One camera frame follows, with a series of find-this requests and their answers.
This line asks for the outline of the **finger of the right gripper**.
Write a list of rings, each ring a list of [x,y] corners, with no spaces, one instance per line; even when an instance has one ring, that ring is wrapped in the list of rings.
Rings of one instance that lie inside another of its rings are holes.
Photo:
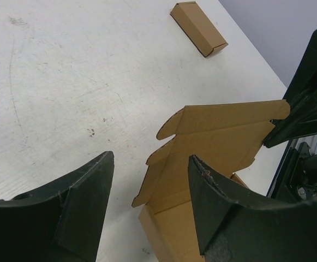
[[[290,113],[283,120],[272,120],[275,128],[264,139],[267,148],[291,139],[317,135],[317,29],[283,99],[290,105]]]

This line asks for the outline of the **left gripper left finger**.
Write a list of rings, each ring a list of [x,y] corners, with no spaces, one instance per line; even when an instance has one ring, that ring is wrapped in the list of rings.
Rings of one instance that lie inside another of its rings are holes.
[[[0,261],[95,261],[114,172],[106,151],[11,200],[0,200]]]

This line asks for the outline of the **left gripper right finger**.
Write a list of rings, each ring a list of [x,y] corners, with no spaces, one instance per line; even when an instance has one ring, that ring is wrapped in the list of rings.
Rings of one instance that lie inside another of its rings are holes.
[[[188,163],[199,252],[206,261],[317,261],[317,198],[289,204]]]

